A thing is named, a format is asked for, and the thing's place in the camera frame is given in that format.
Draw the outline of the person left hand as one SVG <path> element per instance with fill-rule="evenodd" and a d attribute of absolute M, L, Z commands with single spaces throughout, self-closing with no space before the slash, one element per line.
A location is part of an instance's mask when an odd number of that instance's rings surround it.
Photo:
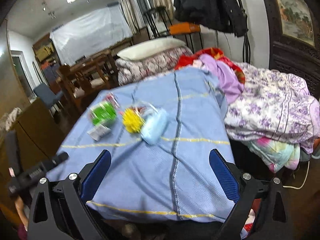
<path fill-rule="evenodd" d="M 15 207 L 25 230 L 28 231 L 28 218 L 24 213 L 24 202 L 20 196 L 15 199 Z"/>

